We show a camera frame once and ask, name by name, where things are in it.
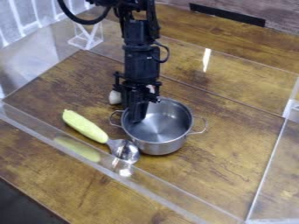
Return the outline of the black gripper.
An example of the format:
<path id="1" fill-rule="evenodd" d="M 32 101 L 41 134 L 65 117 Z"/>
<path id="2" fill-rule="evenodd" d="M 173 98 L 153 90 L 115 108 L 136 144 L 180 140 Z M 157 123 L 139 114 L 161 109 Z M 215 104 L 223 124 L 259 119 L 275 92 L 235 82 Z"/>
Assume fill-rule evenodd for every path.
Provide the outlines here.
<path id="1" fill-rule="evenodd" d="M 123 50 L 124 72 L 113 73 L 113 91 L 119 93 L 120 102 L 128 103 L 131 121 L 137 123 L 145 118 L 148 102 L 156 102 L 161 86 L 157 79 L 163 61 L 160 48 L 155 45 L 124 45 Z"/>

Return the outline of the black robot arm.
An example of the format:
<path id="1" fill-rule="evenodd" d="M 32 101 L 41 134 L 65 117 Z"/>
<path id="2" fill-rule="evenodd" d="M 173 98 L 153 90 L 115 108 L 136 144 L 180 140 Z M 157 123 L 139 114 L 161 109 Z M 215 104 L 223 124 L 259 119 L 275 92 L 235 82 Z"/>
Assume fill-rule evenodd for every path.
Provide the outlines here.
<path id="1" fill-rule="evenodd" d="M 155 46 L 159 24 L 155 0 L 121 1 L 116 8 L 124 39 L 124 72 L 115 72 L 113 90 L 120 93 L 121 105 L 132 123 L 145 118 L 148 102 L 159 96 L 160 49 Z"/>

